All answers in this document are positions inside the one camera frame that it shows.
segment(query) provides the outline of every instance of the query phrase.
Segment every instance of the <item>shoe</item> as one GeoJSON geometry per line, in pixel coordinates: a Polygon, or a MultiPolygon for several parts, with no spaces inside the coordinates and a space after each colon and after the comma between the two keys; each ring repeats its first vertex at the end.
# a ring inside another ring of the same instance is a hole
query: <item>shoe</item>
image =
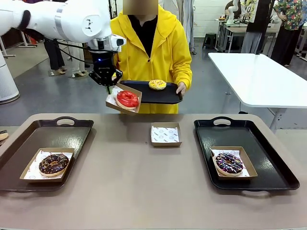
{"type": "Polygon", "coordinates": [[[61,75],[65,74],[65,72],[62,71],[61,69],[56,70],[56,72],[59,73],[59,74],[61,74],[61,75]]]}
{"type": "Polygon", "coordinates": [[[86,75],[84,74],[84,73],[74,73],[74,74],[72,74],[72,77],[73,78],[76,78],[76,77],[85,77],[86,75]]]}

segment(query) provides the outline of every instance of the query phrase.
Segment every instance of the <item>yellow hoodie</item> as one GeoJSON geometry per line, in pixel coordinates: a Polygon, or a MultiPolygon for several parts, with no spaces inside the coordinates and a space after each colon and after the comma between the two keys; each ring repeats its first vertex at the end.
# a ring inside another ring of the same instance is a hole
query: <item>yellow hoodie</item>
{"type": "MultiPolygon", "coordinates": [[[[123,71],[122,80],[185,83],[191,86],[191,55],[186,35],[176,16],[159,6],[158,23],[149,58],[139,37],[133,30],[127,15],[122,12],[111,21],[112,33],[127,39],[122,51],[114,58],[118,69],[123,71]]],[[[141,104],[140,113],[175,114],[178,105],[141,104]]]]}

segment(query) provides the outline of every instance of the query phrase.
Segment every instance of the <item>stool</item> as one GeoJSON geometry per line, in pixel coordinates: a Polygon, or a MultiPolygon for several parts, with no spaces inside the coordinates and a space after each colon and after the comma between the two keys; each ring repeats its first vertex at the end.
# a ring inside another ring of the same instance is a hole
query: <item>stool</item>
{"type": "Polygon", "coordinates": [[[215,33],[207,33],[205,39],[202,44],[202,48],[208,47],[209,49],[213,49],[216,42],[216,34],[215,33]]]}

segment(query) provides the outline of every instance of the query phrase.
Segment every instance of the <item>brown tray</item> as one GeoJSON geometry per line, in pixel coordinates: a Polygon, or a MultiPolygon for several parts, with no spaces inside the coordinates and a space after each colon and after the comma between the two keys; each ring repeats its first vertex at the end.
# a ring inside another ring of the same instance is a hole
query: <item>brown tray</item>
{"type": "Polygon", "coordinates": [[[93,124],[92,120],[67,116],[34,121],[0,156],[0,191],[55,191],[63,187],[93,124]],[[59,124],[63,119],[73,121],[73,125],[59,124]],[[28,183],[20,180],[20,175],[40,148],[75,148],[62,182],[28,183]]]}

